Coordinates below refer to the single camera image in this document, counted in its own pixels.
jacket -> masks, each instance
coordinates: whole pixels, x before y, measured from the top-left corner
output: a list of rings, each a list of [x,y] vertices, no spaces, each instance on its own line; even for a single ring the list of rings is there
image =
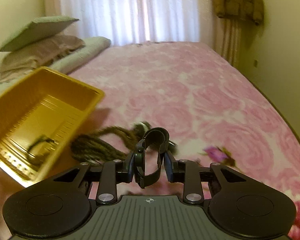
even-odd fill
[[[263,21],[263,0],[215,0],[215,12],[219,18],[251,20],[256,25]]]

metal screw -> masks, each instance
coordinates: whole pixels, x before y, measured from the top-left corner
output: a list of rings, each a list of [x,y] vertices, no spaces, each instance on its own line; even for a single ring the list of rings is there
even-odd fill
[[[103,193],[103,194],[99,195],[98,199],[103,202],[109,202],[114,199],[114,196],[109,193]]]
[[[196,194],[196,193],[191,193],[191,194],[188,194],[186,196],[186,199],[191,201],[191,202],[197,202],[201,199],[201,196],[199,194]]]

pink bedspread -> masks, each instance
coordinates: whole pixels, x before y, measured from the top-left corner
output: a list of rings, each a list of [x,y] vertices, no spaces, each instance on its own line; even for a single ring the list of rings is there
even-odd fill
[[[205,147],[226,147],[243,173],[295,201],[298,216],[290,236],[300,239],[300,145],[271,104],[206,45],[113,47],[71,76],[105,91],[98,106],[107,109],[103,126],[129,127],[145,120],[164,127],[179,146],[176,159],[197,160],[202,166],[211,162],[202,155]],[[108,140],[124,150],[120,141]],[[147,157],[147,173],[155,163],[156,155]],[[135,183],[120,184],[118,194],[181,193],[182,185],[169,184],[164,174],[144,190]]]

yellow container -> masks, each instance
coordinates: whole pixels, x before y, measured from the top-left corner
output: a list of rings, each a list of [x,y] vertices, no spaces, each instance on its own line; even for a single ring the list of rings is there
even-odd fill
[[[103,97],[50,68],[33,71],[0,96],[0,167],[24,187],[44,179]]]

brown rope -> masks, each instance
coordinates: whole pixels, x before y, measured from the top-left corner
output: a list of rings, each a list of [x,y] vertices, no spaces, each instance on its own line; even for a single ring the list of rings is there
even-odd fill
[[[135,124],[132,130],[110,126],[90,134],[79,135],[71,143],[72,157],[79,162],[87,162],[93,166],[101,166],[105,162],[116,159],[125,160],[127,153],[117,150],[99,137],[111,133],[115,134],[121,138],[129,151],[133,151],[146,132],[146,127],[151,128],[149,123],[143,122],[143,124]]]

